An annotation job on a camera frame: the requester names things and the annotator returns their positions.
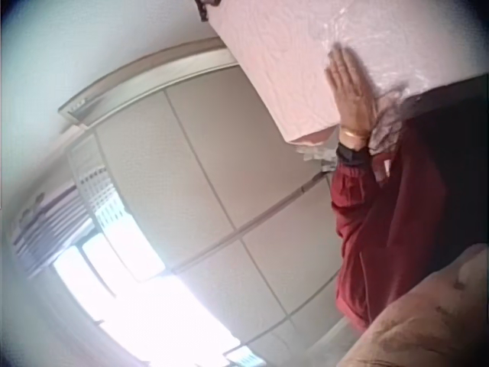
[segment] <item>person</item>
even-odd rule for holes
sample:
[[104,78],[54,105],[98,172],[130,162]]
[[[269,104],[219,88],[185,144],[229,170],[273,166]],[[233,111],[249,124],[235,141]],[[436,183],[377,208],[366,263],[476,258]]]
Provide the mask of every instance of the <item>person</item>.
[[474,245],[390,304],[338,367],[489,365],[487,245]]
[[341,116],[331,182],[343,241],[336,304],[364,331],[427,275],[487,243],[487,98],[405,121],[379,183],[368,149],[380,113],[371,84],[349,49],[329,58]]

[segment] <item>white wall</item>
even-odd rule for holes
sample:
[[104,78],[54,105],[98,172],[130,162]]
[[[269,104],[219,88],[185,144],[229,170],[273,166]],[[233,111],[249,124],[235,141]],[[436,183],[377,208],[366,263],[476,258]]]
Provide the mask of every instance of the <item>white wall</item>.
[[192,0],[18,2],[2,22],[3,204],[69,123],[57,109],[144,55],[213,37]]
[[[18,2],[2,20],[4,228],[32,192],[49,147],[69,126],[57,109],[81,89],[146,54],[213,37],[192,0]],[[2,252],[6,251],[2,238]],[[90,365],[53,331],[9,256],[2,255],[2,346],[26,366]]]

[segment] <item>window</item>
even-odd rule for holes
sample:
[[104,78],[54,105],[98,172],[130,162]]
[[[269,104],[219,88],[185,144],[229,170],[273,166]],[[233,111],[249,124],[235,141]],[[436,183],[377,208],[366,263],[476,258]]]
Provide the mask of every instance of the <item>window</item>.
[[54,263],[73,296],[100,327],[152,366],[265,365],[173,275],[129,214]]

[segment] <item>textured white panel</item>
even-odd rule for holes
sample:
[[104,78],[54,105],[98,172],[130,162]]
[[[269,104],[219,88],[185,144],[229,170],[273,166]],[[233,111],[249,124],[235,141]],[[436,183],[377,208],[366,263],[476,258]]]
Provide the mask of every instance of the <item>textured white panel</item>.
[[243,342],[285,317],[240,242],[225,247],[180,277]]
[[319,172],[283,141],[241,68],[172,86],[168,96],[237,226]]
[[326,181],[249,232],[244,242],[282,305],[294,311],[341,265]]
[[309,350],[311,367],[337,365],[359,337],[360,333],[346,318],[342,318]]
[[314,345],[342,318],[336,309],[335,295],[336,280],[292,316],[292,322],[303,335],[306,348]]
[[114,115],[97,132],[120,194],[167,266],[232,230],[163,93]]
[[267,362],[282,365],[294,355],[305,352],[300,335],[290,321],[277,326],[269,333],[249,344],[250,349]]
[[482,26],[458,0],[228,0],[209,22],[286,141],[339,122],[324,77],[335,42],[353,48],[383,92],[407,94],[487,72]]

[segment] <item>red jacket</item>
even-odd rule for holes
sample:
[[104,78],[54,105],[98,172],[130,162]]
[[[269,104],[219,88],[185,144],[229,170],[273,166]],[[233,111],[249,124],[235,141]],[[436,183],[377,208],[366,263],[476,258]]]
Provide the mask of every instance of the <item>red jacket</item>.
[[336,303],[365,330],[429,268],[446,188],[414,130],[407,130],[380,188],[370,166],[339,164],[332,207],[343,239]]

